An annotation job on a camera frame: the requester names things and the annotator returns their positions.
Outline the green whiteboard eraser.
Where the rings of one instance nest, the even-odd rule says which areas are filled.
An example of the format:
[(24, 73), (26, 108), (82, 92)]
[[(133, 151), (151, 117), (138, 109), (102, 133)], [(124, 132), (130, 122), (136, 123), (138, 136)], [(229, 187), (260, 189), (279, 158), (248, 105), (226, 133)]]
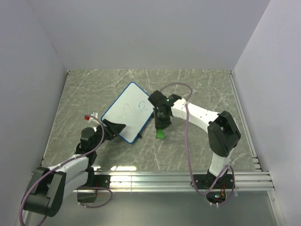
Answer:
[(156, 138), (157, 139), (164, 139), (165, 138), (165, 134), (163, 129), (156, 129)]

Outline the blue framed whiteboard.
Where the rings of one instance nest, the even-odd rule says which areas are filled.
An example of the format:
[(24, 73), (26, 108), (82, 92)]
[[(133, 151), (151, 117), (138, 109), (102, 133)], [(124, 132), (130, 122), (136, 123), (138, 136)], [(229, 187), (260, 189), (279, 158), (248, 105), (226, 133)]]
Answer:
[(101, 121), (125, 124), (120, 136), (132, 144), (145, 127), (153, 113), (153, 105), (148, 101), (149, 95), (135, 82), (129, 83), (106, 112)]

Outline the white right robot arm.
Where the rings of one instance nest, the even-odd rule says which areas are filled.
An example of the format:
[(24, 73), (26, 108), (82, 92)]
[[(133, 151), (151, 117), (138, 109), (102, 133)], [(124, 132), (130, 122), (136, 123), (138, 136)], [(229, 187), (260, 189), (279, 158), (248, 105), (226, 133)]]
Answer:
[(188, 120), (208, 134), (209, 146), (214, 154), (207, 181), (212, 188), (220, 187), (224, 183), (223, 175), (230, 163), (231, 152), (241, 139), (232, 115), (227, 111), (209, 111), (175, 94), (166, 97), (159, 91), (151, 94), (148, 100), (154, 107), (157, 137), (163, 137), (163, 130), (171, 125), (171, 117)]

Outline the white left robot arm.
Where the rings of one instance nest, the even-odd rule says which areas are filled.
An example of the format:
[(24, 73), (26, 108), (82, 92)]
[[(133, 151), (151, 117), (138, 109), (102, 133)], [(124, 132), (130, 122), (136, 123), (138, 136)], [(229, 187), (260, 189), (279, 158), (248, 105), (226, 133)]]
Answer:
[(72, 157), (55, 166), (38, 167), (34, 171), (21, 202), (21, 209), (53, 217), (64, 198), (75, 189), (92, 188), (95, 185), (92, 165), (97, 157), (97, 148), (104, 141), (114, 139), (125, 127), (125, 124), (104, 120), (96, 128), (83, 129)]

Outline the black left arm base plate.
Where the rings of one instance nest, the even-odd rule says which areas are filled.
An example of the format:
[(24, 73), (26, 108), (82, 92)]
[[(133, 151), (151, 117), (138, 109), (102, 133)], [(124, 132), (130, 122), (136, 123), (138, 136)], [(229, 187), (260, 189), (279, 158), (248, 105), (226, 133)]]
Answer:
[(94, 175), (89, 182), (78, 188), (77, 201), (79, 203), (94, 203), (100, 192), (98, 189), (93, 189), (93, 187), (109, 189), (110, 182), (110, 175)]

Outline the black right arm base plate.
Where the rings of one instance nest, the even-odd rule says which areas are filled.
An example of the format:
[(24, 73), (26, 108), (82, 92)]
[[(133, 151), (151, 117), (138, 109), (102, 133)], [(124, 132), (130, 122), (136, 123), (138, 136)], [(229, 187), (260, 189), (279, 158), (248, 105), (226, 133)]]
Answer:
[[(198, 190), (209, 190), (216, 179), (211, 174), (194, 174), (194, 182)], [(232, 174), (225, 173), (217, 180), (213, 188), (206, 194), (210, 205), (220, 206), (228, 202), (235, 194), (235, 179)]]

